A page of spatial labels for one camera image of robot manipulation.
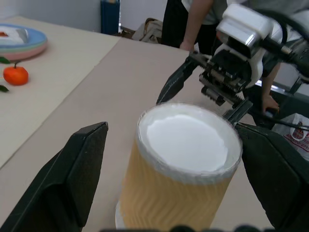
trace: black pants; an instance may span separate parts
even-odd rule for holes
[[[163,28],[162,44],[178,47],[183,42],[188,20],[188,11],[181,0],[168,0],[166,5]],[[212,45],[216,38],[217,25],[202,25],[197,35],[200,53],[212,55]]]

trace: person's hand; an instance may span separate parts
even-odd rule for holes
[[[262,109],[263,113],[266,112],[266,109],[276,109],[279,111],[279,105],[270,95],[265,95],[262,97]]]
[[[180,45],[180,49],[193,52],[194,51],[194,44],[183,41],[182,44]]]

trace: white plastic bag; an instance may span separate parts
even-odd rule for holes
[[[282,119],[282,121],[297,124],[299,126],[309,126],[309,118],[299,114],[293,114]],[[309,132],[290,128],[284,125],[276,124],[272,131],[282,135],[299,153],[309,161]]]

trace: green leaf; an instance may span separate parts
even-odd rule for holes
[[[8,59],[4,58],[4,57],[0,57],[0,63],[2,63],[2,64],[10,64],[11,62]]]
[[[2,86],[2,85],[0,85],[0,92],[8,92],[9,90],[8,90],[8,88],[7,87],[5,87],[5,86]]]

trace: corrugated paper cup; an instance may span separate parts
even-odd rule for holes
[[[241,141],[220,116],[167,103],[145,112],[116,209],[116,226],[209,228],[238,167]]]

